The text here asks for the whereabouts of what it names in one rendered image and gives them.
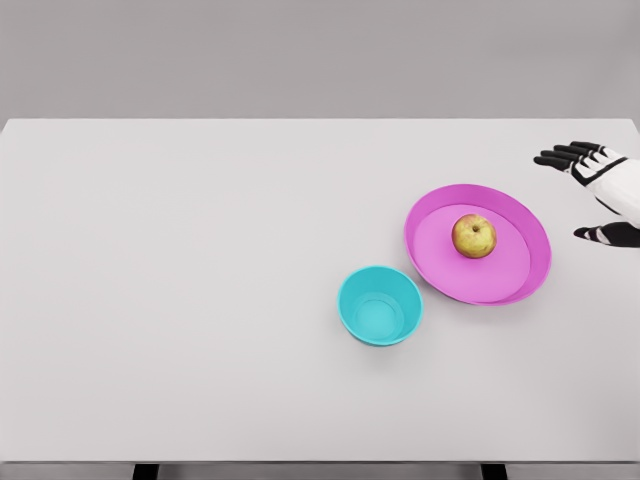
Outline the pink plate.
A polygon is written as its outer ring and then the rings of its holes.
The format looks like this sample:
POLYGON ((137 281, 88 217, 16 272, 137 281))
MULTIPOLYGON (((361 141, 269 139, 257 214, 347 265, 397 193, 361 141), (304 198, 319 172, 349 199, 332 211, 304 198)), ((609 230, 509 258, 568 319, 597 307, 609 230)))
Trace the pink plate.
POLYGON ((468 304, 523 300, 551 268, 550 241, 538 218, 515 198, 481 185, 452 184, 422 196, 405 220, 404 243, 428 284, 468 304), (497 232, 497 245, 485 258, 466 258, 453 245, 452 228, 465 214, 486 218, 497 232))

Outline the blue bowl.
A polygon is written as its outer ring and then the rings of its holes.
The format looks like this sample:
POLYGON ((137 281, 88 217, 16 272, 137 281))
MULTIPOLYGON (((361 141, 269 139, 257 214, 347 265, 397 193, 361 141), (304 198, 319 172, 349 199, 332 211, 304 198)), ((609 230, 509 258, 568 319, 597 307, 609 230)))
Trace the blue bowl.
POLYGON ((396 345, 420 326, 424 301, 416 283, 389 266, 371 265, 351 272, 336 299, 339 318, 358 341, 396 345))

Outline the yellow-red apple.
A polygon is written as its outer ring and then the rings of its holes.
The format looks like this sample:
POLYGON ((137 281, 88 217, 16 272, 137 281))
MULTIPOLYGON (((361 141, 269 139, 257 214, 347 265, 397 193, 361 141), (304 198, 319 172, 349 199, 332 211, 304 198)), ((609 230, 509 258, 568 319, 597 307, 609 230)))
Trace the yellow-red apple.
POLYGON ((480 259, 490 255, 497 246, 497 232, 493 224, 478 214, 460 217, 451 230, 455 250, 466 258, 480 259))

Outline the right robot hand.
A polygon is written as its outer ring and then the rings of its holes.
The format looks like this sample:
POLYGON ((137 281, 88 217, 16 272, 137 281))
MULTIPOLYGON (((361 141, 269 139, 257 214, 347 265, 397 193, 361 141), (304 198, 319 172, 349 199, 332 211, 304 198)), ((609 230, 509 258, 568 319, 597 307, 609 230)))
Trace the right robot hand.
POLYGON ((640 159, 583 141, 556 145, 534 163, 570 175, 595 200, 620 217, 617 222, 580 227, 579 239, 617 248, 640 249, 640 159))

